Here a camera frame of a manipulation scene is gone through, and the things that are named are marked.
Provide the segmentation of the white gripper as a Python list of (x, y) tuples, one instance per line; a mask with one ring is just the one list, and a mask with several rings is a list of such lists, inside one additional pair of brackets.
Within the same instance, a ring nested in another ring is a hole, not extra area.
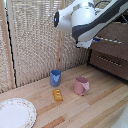
[(90, 39), (90, 40), (88, 40), (86, 42), (77, 42), (76, 47), (77, 48), (81, 48), (82, 47), (82, 48), (88, 49), (91, 46), (93, 40), (96, 41), (96, 42), (100, 41), (100, 39), (98, 39), (98, 38), (93, 38), (93, 39)]

